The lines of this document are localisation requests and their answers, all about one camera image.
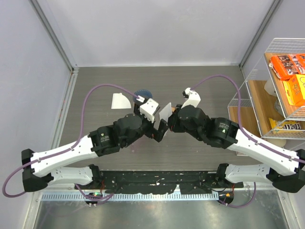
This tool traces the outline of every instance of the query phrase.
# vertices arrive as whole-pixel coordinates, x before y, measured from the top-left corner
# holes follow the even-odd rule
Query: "orange box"
[[[283,81],[286,96],[290,105],[305,105],[305,75],[294,75],[289,81]]]
[[[296,74],[305,74],[305,54],[272,56],[269,66],[280,80],[289,80]]]

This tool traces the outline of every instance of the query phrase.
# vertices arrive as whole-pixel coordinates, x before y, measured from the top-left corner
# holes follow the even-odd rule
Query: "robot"
[[[22,164],[38,160],[24,168],[22,181],[25,192],[42,190],[55,184],[78,184],[83,188],[95,187],[103,181],[100,169],[95,165],[84,168],[65,167],[77,161],[98,158],[119,152],[142,136],[162,141],[167,130],[174,133],[188,133],[196,140],[210,145],[244,153],[260,162],[259,165],[236,166],[220,164],[214,179],[220,187],[229,187],[240,182],[264,182],[275,188],[296,193],[305,185],[304,164],[293,160],[305,159],[305,150],[289,151],[268,143],[226,118],[209,118],[198,108],[199,94],[187,88],[183,91],[184,104],[175,106],[168,120],[162,119],[158,129],[154,128],[159,104],[149,97],[139,96],[134,100],[134,111],[113,122],[99,127],[84,136],[70,152],[51,157],[59,151],[71,148],[74,143],[43,152],[30,149],[21,153]],[[260,143],[250,140],[244,132]],[[288,157],[275,154],[270,149],[282,152]],[[43,156],[50,156],[40,161]]]

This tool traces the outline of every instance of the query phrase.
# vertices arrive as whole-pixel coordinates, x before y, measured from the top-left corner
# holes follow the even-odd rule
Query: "gray floor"
[[[253,192],[236,190],[233,204]],[[255,201],[234,209],[217,201],[41,202],[35,229],[287,229],[277,191],[257,191]]]
[[[100,83],[115,83],[130,91],[148,89],[161,108],[167,103],[181,104],[182,91],[212,74],[231,76],[238,85],[243,76],[237,66],[222,67],[113,67],[81,68],[73,92],[63,130],[61,145],[75,141],[79,135],[81,106],[87,92]],[[222,78],[211,79],[196,89],[201,96],[199,107],[210,117],[228,117],[227,105],[235,94],[233,86]],[[110,125],[132,110],[112,110],[112,93],[119,90],[102,87],[89,98],[85,112],[84,135],[100,126]],[[143,137],[119,153],[94,160],[81,161],[73,166],[95,164],[111,170],[216,170],[220,163],[248,165],[257,163],[235,152],[211,148],[188,134],[168,133],[161,143]]]

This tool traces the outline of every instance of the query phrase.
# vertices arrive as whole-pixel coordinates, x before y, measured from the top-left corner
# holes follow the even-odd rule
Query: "yellow snack package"
[[[282,121],[276,121],[272,118],[269,118],[271,128],[275,128],[279,123]],[[287,131],[287,130],[302,130],[301,124],[299,121],[285,121],[282,124],[280,124],[274,131],[276,133],[285,132],[285,133],[294,133],[294,131]]]

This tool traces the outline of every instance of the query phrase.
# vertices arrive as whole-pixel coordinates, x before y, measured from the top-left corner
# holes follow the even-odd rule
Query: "white wall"
[[[271,2],[49,0],[48,16],[79,66],[228,65],[240,63]]]
[[[274,38],[305,38],[304,9],[304,0],[284,0],[281,3],[244,65],[245,77],[254,68]]]
[[[49,149],[69,70],[28,0],[0,0],[0,184],[21,165],[21,151]],[[8,192],[23,191],[21,172]],[[20,229],[31,195],[0,195],[1,228]]]

